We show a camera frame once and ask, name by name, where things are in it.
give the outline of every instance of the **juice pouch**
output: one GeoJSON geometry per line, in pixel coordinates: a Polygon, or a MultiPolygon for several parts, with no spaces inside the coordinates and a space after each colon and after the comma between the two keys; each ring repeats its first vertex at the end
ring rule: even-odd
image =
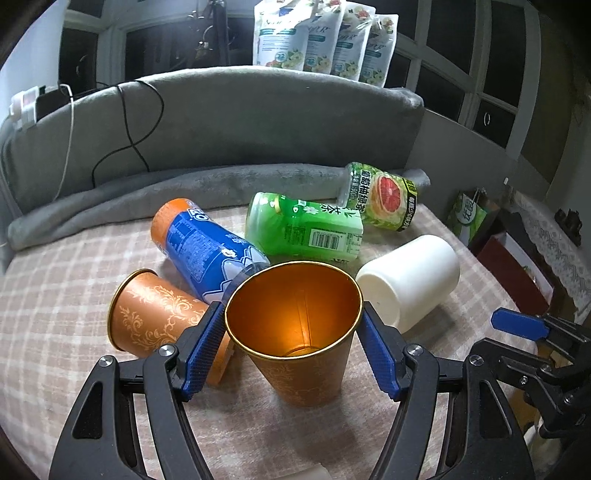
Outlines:
{"type": "Polygon", "coordinates": [[[374,16],[374,7],[345,2],[345,15],[340,25],[331,75],[359,80],[363,55],[374,16]]]}
{"type": "Polygon", "coordinates": [[[255,6],[252,64],[303,70],[317,0],[263,0],[255,6]]]}
{"type": "Polygon", "coordinates": [[[398,15],[376,15],[369,32],[359,81],[376,87],[386,85],[386,75],[396,46],[398,15]]]}
{"type": "Polygon", "coordinates": [[[345,0],[319,0],[310,23],[305,72],[330,73],[345,0]]]}

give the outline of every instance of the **grapefruit image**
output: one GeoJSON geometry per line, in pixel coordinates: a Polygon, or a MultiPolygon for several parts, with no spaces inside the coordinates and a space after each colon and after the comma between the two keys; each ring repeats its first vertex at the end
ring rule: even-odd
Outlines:
{"type": "Polygon", "coordinates": [[[400,207],[400,188],[393,179],[381,177],[378,181],[379,200],[387,212],[394,213],[400,207]]]}

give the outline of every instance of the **window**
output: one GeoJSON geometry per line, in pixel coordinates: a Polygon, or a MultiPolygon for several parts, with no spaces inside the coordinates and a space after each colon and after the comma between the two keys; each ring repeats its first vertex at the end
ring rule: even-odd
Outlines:
{"type": "Polygon", "coordinates": [[[98,34],[64,28],[60,46],[60,82],[67,83],[72,93],[96,88],[96,44],[98,34]]]}
{"type": "Polygon", "coordinates": [[[482,100],[474,123],[474,131],[505,148],[514,122],[514,114],[482,100]]]}
{"type": "Polygon", "coordinates": [[[422,67],[416,92],[423,97],[429,109],[457,122],[464,101],[464,92],[460,87],[422,67]]]}
{"type": "Polygon", "coordinates": [[[410,68],[410,59],[395,53],[390,62],[388,76],[386,77],[386,88],[404,87],[410,68]]]}
{"type": "Polygon", "coordinates": [[[426,108],[517,159],[537,97],[538,12],[527,0],[418,0],[416,19],[414,35],[399,29],[392,83],[405,76],[426,108]]]}
{"type": "Polygon", "coordinates": [[[427,47],[470,73],[475,29],[475,0],[433,0],[427,47]]]}
{"type": "MultiPolygon", "coordinates": [[[[252,63],[257,2],[227,2],[232,65],[252,63]]],[[[380,14],[399,15],[386,87],[417,92],[427,108],[484,135],[517,159],[540,75],[540,19],[528,0],[366,3],[380,14]]],[[[195,0],[72,0],[65,27],[98,34],[96,77],[117,83],[196,62],[207,66],[206,58],[193,58],[195,39],[186,26],[195,6],[195,0]]],[[[83,71],[90,75],[84,66],[83,71]]]]}
{"type": "Polygon", "coordinates": [[[491,55],[485,93],[518,106],[524,69],[524,11],[515,5],[493,1],[491,55]]]}
{"type": "Polygon", "coordinates": [[[100,18],[103,14],[105,0],[71,0],[69,10],[100,18]]]}

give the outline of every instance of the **black clamp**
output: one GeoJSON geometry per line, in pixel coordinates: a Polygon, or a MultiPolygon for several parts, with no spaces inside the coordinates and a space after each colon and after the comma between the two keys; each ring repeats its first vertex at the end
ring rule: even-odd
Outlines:
{"type": "MultiPolygon", "coordinates": [[[[139,449],[133,394],[146,397],[164,477],[212,480],[183,402],[203,388],[223,336],[222,317],[222,304],[213,303],[176,344],[162,346],[145,360],[119,363],[112,356],[101,357],[66,421],[50,480],[150,479],[139,449]]],[[[495,312],[492,323],[545,340],[573,365],[552,369],[535,355],[490,339],[474,344],[464,361],[437,358],[421,345],[406,344],[365,303],[359,339],[380,389],[400,402],[371,480],[418,478],[438,393],[449,393],[449,408],[433,479],[534,479],[527,447],[497,380],[526,392],[541,411],[549,436],[585,428],[590,369],[585,330],[560,319],[503,309],[495,312]]]]}

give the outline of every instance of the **orange metal cup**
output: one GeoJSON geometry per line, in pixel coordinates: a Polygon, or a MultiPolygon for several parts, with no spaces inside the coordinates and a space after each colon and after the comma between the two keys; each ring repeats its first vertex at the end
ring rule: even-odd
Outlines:
{"type": "Polygon", "coordinates": [[[342,270],[288,262],[238,287],[226,329],[283,400],[319,406],[339,394],[362,309],[361,290],[342,270]]]}
{"type": "MultiPolygon", "coordinates": [[[[138,270],[111,300],[109,340],[117,350],[145,358],[162,345],[175,343],[185,328],[197,325],[207,307],[152,270],[138,270]]],[[[232,341],[225,334],[207,376],[209,385],[220,383],[232,353],[232,341]]]]}

